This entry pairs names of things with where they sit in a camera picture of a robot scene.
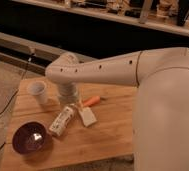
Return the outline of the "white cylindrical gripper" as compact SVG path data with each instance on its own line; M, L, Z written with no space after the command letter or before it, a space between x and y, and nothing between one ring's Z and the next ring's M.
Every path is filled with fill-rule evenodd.
M79 101L79 91L75 83L58 84L58 100L62 106L76 104Z

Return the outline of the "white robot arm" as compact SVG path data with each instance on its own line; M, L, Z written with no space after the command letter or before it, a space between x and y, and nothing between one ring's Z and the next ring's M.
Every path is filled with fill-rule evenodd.
M62 94L72 93L79 82L136 86L135 171L189 171L189 48L143 50L87 63L64 53L45 76Z

